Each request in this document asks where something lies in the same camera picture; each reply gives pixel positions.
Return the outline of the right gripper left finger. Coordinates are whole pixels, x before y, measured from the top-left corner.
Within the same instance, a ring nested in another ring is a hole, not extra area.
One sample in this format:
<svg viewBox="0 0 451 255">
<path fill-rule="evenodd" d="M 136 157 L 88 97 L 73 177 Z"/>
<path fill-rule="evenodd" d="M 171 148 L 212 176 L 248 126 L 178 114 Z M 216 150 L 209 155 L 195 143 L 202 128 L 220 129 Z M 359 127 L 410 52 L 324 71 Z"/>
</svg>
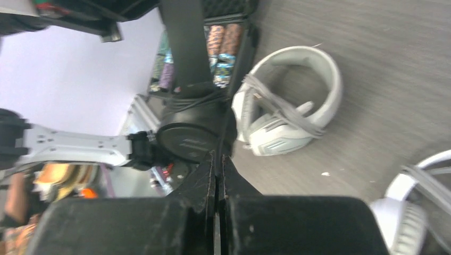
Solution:
<svg viewBox="0 0 451 255">
<path fill-rule="evenodd" d="M 214 153 L 166 197 L 65 199 L 44 212 L 27 254 L 213 254 Z"/>
</svg>

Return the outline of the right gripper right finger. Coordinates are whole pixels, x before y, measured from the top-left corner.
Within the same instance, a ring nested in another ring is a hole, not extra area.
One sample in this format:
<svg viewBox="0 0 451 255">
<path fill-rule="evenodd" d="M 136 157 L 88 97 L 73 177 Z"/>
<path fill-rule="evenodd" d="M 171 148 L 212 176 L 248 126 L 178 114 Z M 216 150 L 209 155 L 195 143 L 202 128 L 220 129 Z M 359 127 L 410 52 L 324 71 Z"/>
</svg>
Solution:
<svg viewBox="0 0 451 255">
<path fill-rule="evenodd" d="M 224 156 L 218 168 L 222 254 L 388 254 L 375 217 L 346 196 L 262 195 Z"/>
</svg>

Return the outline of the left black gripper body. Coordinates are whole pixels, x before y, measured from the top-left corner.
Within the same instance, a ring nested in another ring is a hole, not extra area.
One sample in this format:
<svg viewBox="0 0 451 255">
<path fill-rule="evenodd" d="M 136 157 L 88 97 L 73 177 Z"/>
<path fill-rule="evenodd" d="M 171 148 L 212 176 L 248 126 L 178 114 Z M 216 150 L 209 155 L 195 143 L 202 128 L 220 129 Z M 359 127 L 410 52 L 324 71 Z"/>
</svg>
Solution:
<svg viewBox="0 0 451 255">
<path fill-rule="evenodd" d="M 1 1 L 1 37 L 58 26 L 100 36 L 102 42 L 122 40 L 119 23 L 136 20 L 159 1 Z"/>
</svg>

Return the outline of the white grey angular headphones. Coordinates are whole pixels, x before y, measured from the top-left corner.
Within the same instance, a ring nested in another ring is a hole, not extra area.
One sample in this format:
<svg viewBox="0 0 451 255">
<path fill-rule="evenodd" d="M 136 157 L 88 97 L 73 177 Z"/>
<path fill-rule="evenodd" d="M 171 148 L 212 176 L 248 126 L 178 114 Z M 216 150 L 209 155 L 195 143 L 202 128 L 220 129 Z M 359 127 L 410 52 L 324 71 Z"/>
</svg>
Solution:
<svg viewBox="0 0 451 255">
<path fill-rule="evenodd" d="M 323 104 L 300 105 L 277 95 L 263 81 L 276 66 L 308 67 L 328 88 Z M 237 139 L 255 156 L 287 154 L 324 135 L 325 127 L 336 115 L 342 97 L 343 81 L 336 61 L 325 51 L 309 46 L 286 47 L 260 60 L 247 75 L 233 97 Z"/>
</svg>

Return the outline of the black small headphones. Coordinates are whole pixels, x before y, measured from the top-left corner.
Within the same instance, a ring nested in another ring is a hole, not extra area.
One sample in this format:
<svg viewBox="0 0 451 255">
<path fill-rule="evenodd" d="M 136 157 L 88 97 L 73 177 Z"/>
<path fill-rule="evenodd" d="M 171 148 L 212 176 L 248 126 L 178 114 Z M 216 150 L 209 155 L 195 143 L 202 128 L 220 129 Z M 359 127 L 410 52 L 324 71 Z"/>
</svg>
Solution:
<svg viewBox="0 0 451 255">
<path fill-rule="evenodd" d="M 235 116 L 225 89 L 213 85 L 200 1 L 161 1 L 180 91 L 169 98 L 156 134 L 172 156 L 200 163 L 209 152 L 230 151 L 237 138 Z"/>
</svg>

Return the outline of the white round gaming headphones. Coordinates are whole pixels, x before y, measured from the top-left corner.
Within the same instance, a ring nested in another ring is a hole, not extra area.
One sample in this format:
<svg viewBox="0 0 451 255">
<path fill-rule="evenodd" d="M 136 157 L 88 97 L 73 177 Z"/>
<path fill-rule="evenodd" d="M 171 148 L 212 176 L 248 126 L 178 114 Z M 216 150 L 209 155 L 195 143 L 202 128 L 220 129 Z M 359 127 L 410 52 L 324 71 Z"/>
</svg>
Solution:
<svg viewBox="0 0 451 255">
<path fill-rule="evenodd" d="M 389 254 L 450 254 L 450 150 L 403 166 L 370 208 Z"/>
</svg>

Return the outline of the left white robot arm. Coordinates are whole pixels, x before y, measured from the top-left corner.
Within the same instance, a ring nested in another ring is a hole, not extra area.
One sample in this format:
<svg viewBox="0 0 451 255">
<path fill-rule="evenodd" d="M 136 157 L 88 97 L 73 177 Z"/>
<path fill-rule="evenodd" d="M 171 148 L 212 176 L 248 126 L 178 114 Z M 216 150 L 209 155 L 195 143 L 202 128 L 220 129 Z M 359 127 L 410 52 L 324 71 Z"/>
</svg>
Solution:
<svg viewBox="0 0 451 255">
<path fill-rule="evenodd" d="M 1 169 L 149 169 L 158 1 L 1 1 Z"/>
</svg>

